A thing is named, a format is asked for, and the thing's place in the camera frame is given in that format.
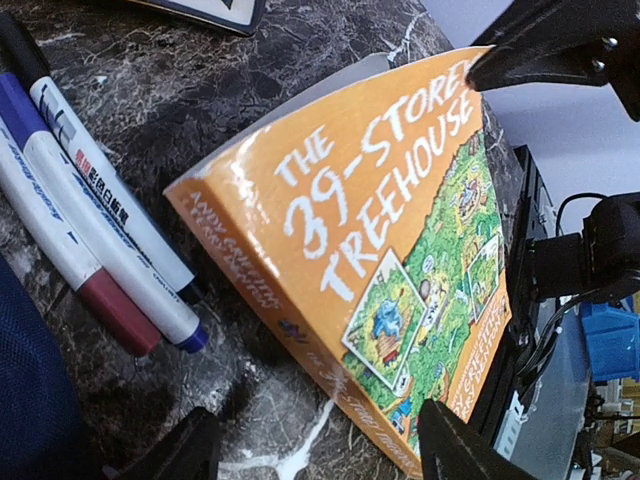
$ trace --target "screw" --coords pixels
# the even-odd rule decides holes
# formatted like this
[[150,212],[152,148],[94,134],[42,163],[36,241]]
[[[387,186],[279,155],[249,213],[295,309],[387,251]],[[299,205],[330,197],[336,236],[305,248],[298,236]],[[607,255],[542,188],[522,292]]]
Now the screw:
[[604,62],[598,60],[597,58],[594,58],[593,60],[591,60],[591,65],[593,65],[593,69],[598,73],[603,71],[605,67]]
[[602,43],[607,51],[611,51],[618,46],[618,39],[614,37],[602,37]]

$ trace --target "book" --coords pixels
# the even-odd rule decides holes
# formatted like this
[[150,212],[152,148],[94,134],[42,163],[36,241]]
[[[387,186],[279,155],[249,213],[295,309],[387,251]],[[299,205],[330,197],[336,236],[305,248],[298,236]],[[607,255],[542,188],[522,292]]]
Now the book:
[[378,58],[349,85],[336,74],[331,93],[285,107],[165,191],[276,337],[411,477],[422,403],[468,421],[511,317],[481,95],[464,81],[486,51],[390,71]]

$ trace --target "marble surface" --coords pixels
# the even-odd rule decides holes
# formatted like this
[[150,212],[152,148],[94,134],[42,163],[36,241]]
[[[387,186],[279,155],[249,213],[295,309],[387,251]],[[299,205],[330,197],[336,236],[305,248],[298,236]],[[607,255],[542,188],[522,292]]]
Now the marble surface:
[[[135,360],[77,301],[0,195],[0,252],[55,333],[105,462],[123,468],[204,406],[223,422],[223,480],[405,478],[271,336],[161,192],[270,109],[359,58],[386,51],[398,65],[450,48],[423,7],[270,0],[248,39],[119,2],[4,0],[3,8],[33,32],[70,103],[208,286],[206,351],[163,345]],[[522,172],[485,115],[510,232]]]

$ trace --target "marker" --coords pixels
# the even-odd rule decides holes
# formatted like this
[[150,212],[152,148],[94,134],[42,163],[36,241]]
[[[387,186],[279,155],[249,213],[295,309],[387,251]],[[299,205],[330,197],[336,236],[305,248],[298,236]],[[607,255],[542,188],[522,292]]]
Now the marker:
[[178,348],[189,353],[206,345],[198,316],[167,285],[122,233],[87,187],[37,109],[10,73],[0,75],[0,116],[33,173],[46,185],[71,226],[140,310]]
[[194,274],[169,246],[53,83],[49,64],[27,29],[7,11],[0,13],[0,43],[9,68],[30,93],[91,191],[169,286],[188,303],[200,301],[202,293]]
[[44,254],[107,331],[131,355],[149,354],[160,343],[160,332],[67,222],[1,118],[0,188]]

